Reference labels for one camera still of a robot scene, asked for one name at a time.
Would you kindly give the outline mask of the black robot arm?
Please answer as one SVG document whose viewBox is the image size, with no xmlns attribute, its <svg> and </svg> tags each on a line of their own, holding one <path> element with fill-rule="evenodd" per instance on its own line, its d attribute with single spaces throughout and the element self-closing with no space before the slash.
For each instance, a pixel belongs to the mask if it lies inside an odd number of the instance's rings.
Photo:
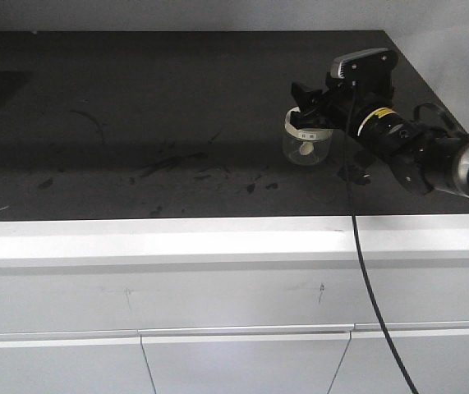
<svg viewBox="0 0 469 394">
<path fill-rule="evenodd" d="M 425 124 L 421 105 L 407 120 L 392 108 L 390 75 L 341 80 L 328 76 L 327 89 L 292 84 L 296 129 L 338 129 L 386 163 L 408 191 L 434 190 L 469 198 L 469 133 L 460 130 L 438 105 L 426 103 L 443 121 Z"/>
</svg>

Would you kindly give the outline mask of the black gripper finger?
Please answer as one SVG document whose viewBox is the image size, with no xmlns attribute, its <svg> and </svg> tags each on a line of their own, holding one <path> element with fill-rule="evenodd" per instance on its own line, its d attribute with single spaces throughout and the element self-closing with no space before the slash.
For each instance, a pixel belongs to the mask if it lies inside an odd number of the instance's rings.
<svg viewBox="0 0 469 394">
<path fill-rule="evenodd" d="M 322 89 L 314 89 L 299 82 L 292 83 L 291 95 L 301 111 L 315 108 L 323 94 Z"/>
<path fill-rule="evenodd" d="M 341 126 L 332 121 L 329 117 L 319 112 L 292 111 L 290 123 L 298 130 L 307 129 L 334 129 L 340 130 Z"/>
</svg>

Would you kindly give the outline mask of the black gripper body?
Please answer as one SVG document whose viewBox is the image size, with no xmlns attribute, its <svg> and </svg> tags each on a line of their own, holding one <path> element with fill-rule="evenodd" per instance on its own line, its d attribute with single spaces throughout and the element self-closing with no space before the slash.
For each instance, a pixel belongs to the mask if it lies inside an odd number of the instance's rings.
<svg viewBox="0 0 469 394">
<path fill-rule="evenodd" d="M 329 90 L 321 96 L 315 112 L 315 129 L 344 130 L 348 116 L 351 116 L 352 131 L 365 131 L 374 126 L 390 131 L 394 127 L 389 73 L 343 81 L 327 76 L 326 85 Z"/>
</svg>

